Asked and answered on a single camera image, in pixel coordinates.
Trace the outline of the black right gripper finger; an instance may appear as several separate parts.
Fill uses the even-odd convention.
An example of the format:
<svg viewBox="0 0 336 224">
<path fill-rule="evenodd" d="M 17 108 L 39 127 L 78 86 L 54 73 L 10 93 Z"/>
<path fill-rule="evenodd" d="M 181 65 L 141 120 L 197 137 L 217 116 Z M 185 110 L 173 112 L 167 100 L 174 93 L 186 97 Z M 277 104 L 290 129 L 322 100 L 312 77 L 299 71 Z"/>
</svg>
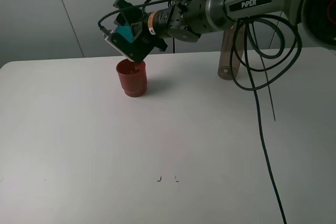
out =
<svg viewBox="0 0 336 224">
<path fill-rule="evenodd" d="M 113 22 L 115 25 L 142 26 L 142 7 L 135 7 L 125 0 L 116 0 L 113 6 L 120 11 Z"/>
<path fill-rule="evenodd" d="M 154 46 L 159 49 L 159 51 L 166 51 L 167 44 L 163 38 L 156 38 Z"/>
</svg>

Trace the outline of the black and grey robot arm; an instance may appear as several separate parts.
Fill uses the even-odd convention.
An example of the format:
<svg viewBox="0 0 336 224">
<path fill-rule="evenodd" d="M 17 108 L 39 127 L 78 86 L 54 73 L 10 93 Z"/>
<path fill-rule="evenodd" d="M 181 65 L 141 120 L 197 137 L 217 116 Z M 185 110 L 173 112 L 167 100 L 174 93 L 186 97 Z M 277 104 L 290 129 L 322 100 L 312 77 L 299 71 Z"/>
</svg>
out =
<svg viewBox="0 0 336 224">
<path fill-rule="evenodd" d="M 335 48 L 335 0 L 170 0 L 171 6 L 146 13 L 116 0 L 115 23 L 128 26 L 131 39 L 107 30 L 105 40 L 125 57 L 141 62 L 153 48 L 165 51 L 165 38 L 197 42 L 201 35 L 230 29 L 242 19 L 283 12 L 292 25 L 302 24 L 318 45 Z"/>
</svg>

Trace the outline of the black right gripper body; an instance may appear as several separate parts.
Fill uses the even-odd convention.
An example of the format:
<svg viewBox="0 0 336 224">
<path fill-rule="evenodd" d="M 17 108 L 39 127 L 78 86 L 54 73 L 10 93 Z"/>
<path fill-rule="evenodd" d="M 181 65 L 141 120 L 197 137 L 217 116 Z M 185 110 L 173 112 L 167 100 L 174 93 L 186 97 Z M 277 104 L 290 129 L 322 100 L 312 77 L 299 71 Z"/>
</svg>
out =
<svg viewBox="0 0 336 224">
<path fill-rule="evenodd" d="M 142 26 L 130 26 L 133 42 L 113 32 L 112 41 L 125 49 L 129 57 L 140 63 L 155 48 L 156 38 L 175 38 L 185 42 L 197 42 L 202 34 L 210 32 L 210 25 L 203 13 L 204 8 L 182 13 L 177 6 L 143 13 Z"/>
</svg>

